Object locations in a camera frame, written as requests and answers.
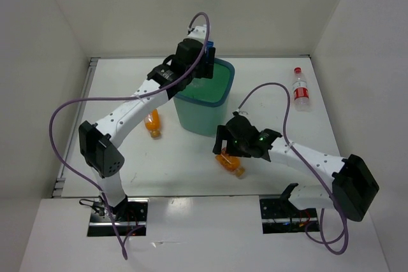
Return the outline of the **blue label water bottle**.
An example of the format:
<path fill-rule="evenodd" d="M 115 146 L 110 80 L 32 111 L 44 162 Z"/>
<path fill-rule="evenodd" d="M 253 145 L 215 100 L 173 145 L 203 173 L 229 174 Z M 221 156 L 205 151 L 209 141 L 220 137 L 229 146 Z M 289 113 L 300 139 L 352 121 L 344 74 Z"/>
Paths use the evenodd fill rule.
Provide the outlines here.
<path fill-rule="evenodd" d="M 214 42 L 208 40 L 208 41 L 207 41 L 207 44 L 206 44 L 206 49 L 210 49 L 210 48 L 212 48 L 213 46 L 214 46 Z"/>

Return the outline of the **orange juice bottle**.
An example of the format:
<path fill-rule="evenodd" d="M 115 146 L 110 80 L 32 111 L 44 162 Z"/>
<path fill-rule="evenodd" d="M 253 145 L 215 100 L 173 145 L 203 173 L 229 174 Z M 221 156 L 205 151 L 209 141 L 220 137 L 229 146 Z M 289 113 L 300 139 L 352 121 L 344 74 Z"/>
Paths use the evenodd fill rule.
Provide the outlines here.
<path fill-rule="evenodd" d="M 157 139 L 161 137 L 161 122 L 157 109 L 150 112 L 144 118 L 144 124 L 152 138 Z"/>
<path fill-rule="evenodd" d="M 229 173 L 242 179 L 245 175 L 245 168 L 241 165 L 238 157 L 229 155 L 226 152 L 226 147 L 221 150 L 221 153 L 215 156 L 216 161 Z"/>

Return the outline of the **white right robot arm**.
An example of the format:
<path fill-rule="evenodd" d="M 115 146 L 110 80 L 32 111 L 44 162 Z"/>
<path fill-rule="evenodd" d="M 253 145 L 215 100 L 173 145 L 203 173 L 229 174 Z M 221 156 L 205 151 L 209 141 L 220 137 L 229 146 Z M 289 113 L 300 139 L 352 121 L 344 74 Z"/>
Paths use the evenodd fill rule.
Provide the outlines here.
<path fill-rule="evenodd" d="M 213 153 L 223 150 L 235 157 L 283 164 L 317 178 L 315 186 L 292 183 L 285 189 L 279 207 L 287 217 L 307 208 L 333 208 L 337 203 L 346 219 L 360 222 L 379 192 L 378 183 L 361 157 L 324 154 L 288 141 L 277 131 L 259 131 L 237 112 L 225 125 L 217 127 Z"/>

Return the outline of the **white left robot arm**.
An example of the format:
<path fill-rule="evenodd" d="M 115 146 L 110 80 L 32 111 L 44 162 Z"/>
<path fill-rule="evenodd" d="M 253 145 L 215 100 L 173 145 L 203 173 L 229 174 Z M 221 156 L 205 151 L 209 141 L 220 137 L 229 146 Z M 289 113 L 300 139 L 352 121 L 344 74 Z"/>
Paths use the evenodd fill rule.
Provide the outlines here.
<path fill-rule="evenodd" d="M 128 134 L 149 113 L 183 91 L 195 78 L 213 77 L 215 47 L 186 38 L 162 64 L 156 66 L 133 94 L 106 117 L 78 128 L 80 153 L 94 170 L 97 184 L 105 193 L 105 214 L 114 221 L 122 220 L 128 211 L 128 197 L 122 188 L 119 171 L 125 158 L 119 147 Z"/>

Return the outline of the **green plastic bin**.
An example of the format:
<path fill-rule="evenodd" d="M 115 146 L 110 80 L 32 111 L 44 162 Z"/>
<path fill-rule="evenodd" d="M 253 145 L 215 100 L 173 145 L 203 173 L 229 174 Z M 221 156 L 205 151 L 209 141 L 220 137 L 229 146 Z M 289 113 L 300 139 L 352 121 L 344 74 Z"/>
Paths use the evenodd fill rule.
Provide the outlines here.
<path fill-rule="evenodd" d="M 173 98 L 180 125 L 202 136 L 214 136 L 224 122 L 235 68 L 216 59 L 211 79 L 195 78 Z"/>

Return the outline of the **red label clear bottle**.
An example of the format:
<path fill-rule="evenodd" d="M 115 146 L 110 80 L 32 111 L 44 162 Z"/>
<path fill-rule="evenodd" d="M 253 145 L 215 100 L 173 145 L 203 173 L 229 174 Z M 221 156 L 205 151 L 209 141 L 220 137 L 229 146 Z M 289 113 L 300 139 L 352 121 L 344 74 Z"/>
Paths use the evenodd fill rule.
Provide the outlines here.
<path fill-rule="evenodd" d="M 300 67 L 294 68 L 293 102 L 298 111 L 308 111 L 310 108 L 309 89 L 305 75 Z"/>

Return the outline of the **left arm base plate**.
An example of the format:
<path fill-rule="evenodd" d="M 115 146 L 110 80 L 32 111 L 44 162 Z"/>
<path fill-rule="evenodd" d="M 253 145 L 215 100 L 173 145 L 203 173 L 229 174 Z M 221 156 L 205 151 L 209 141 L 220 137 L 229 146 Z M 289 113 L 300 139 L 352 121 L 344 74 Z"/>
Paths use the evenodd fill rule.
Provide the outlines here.
<path fill-rule="evenodd" d="M 101 198 L 80 199 L 80 205 L 88 206 L 91 209 L 88 237 L 109 237 L 115 236 L 108 211 L 104 207 Z M 126 212 L 119 218 L 115 217 L 115 225 L 121 237 L 128 233 L 132 236 L 145 236 L 147 231 L 147 212 L 149 200 L 147 198 L 129 198 Z"/>

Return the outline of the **aluminium table edge rail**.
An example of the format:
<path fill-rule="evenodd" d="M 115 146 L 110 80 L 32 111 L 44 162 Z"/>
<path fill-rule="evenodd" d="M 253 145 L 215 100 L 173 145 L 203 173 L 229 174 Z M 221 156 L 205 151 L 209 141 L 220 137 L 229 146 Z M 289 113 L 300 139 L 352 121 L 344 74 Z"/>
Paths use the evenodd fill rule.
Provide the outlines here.
<path fill-rule="evenodd" d="M 100 57 L 92 57 L 90 59 L 84 85 L 80 93 L 80 97 L 87 97 L 89 95 L 92 87 L 92 81 L 94 78 L 95 70 L 97 68 L 99 60 Z M 86 102 L 71 104 L 65 109 L 65 111 L 68 111 L 68 109 L 71 107 L 73 107 L 73 109 L 75 110 L 75 116 L 69 131 L 65 149 L 62 149 L 60 145 L 57 145 L 56 148 L 65 162 L 67 162 L 74 168 L 78 167 L 78 171 L 83 171 L 84 175 L 89 176 L 93 180 L 94 175 L 92 171 L 86 165 L 86 163 L 82 159 L 82 156 L 78 152 L 78 127 L 83 119 Z M 72 173 L 72 171 L 70 171 L 63 163 L 61 163 L 59 167 L 59 172 L 57 174 L 57 178 L 55 179 L 55 184 L 52 191 L 52 198 L 57 199 L 78 198 L 78 196 L 70 196 L 67 192 L 64 191 L 65 186 L 70 185 L 71 183 L 75 183 L 77 180 L 81 180 L 81 178 Z"/>

